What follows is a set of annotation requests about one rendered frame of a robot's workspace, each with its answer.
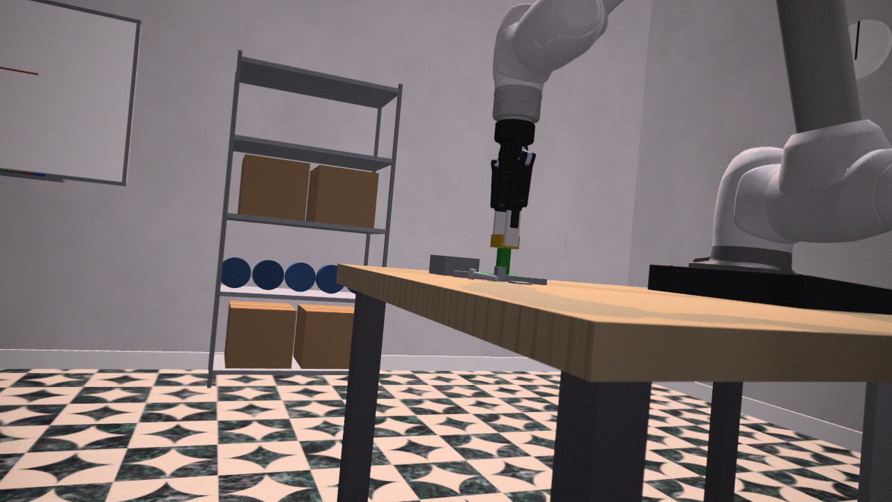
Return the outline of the yellow square nut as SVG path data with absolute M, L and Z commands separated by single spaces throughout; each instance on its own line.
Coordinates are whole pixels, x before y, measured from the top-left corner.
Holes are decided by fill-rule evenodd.
M 493 248 L 510 248 L 510 249 L 519 249 L 520 237 L 518 240 L 518 247 L 505 247 L 504 243 L 504 235 L 503 234 L 491 234 L 491 247 Z

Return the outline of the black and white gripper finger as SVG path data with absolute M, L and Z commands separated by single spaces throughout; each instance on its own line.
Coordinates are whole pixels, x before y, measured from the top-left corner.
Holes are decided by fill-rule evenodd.
M 530 153 L 522 146 L 521 157 L 518 157 L 517 169 L 511 168 L 511 151 L 505 152 L 506 174 L 509 175 L 509 205 L 505 206 L 505 247 L 518 247 L 521 210 L 527 207 L 531 176 L 535 153 Z
M 491 208 L 494 208 L 493 234 L 505 235 L 505 206 L 509 205 L 509 175 L 503 171 L 505 153 L 500 152 L 499 158 L 491 161 L 493 177 L 491 177 Z

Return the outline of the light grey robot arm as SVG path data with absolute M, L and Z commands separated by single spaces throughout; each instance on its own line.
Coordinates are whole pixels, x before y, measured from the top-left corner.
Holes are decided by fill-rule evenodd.
M 538 123 L 544 82 L 593 46 L 622 1 L 537 0 L 506 10 L 493 55 L 494 120 Z M 892 146 L 861 120 L 845 0 L 776 6 L 796 134 L 783 149 L 734 157 L 719 185 L 712 253 L 689 267 L 799 275 L 794 243 L 892 230 Z

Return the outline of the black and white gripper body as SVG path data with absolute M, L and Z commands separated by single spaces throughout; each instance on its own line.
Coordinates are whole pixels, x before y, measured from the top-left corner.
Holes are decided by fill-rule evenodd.
M 522 119 L 502 119 L 495 123 L 494 140 L 500 144 L 500 152 L 511 151 L 511 168 L 517 169 L 522 146 L 528 151 L 535 138 L 535 125 Z

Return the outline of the grey flat bar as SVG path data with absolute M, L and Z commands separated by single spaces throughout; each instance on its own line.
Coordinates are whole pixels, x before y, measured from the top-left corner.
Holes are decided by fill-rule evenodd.
M 453 271 L 453 277 L 468 277 L 469 271 Z M 547 279 L 543 277 L 520 277 L 506 275 L 505 282 L 528 282 L 539 285 L 547 285 Z

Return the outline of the green flat plate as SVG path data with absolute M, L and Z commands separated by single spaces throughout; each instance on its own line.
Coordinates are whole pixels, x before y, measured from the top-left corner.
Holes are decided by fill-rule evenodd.
M 509 275 L 510 259 L 511 259 L 511 249 L 510 248 L 498 248 L 496 266 L 507 267 L 506 275 Z

